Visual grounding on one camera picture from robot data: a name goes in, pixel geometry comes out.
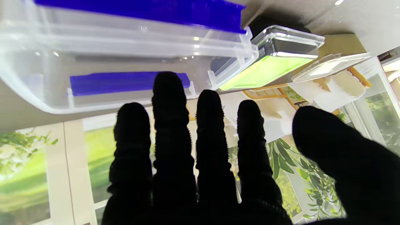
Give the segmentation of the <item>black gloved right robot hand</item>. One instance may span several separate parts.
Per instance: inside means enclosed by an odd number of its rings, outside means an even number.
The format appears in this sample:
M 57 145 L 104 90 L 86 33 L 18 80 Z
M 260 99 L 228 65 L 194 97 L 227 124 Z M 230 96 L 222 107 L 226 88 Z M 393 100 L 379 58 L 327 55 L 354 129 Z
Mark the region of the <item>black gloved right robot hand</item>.
M 238 203 L 217 92 L 204 90 L 197 101 L 196 159 L 191 156 L 189 112 L 177 74 L 158 73 L 153 94 L 154 163 L 145 108 L 133 102 L 117 113 L 104 225 L 292 224 L 272 177 L 264 119 L 254 101 L 242 101 L 238 108 Z M 297 149 L 335 180 L 347 214 L 313 225 L 399 224 L 399 156 L 312 106 L 297 110 L 292 135 Z

